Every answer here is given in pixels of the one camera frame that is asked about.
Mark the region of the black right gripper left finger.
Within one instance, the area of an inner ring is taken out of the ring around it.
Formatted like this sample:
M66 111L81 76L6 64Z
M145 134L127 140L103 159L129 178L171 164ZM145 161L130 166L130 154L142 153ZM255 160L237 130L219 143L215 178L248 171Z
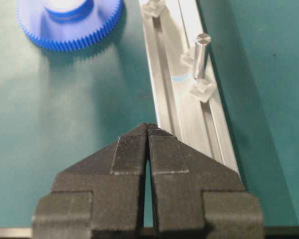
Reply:
M35 239L135 239L144 221L147 124L58 173L32 219Z

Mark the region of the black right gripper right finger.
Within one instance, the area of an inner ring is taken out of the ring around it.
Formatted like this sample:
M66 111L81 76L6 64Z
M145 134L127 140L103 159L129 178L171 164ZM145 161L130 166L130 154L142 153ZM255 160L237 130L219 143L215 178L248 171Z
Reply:
M154 219L162 239L262 239L259 200L237 172L148 126Z

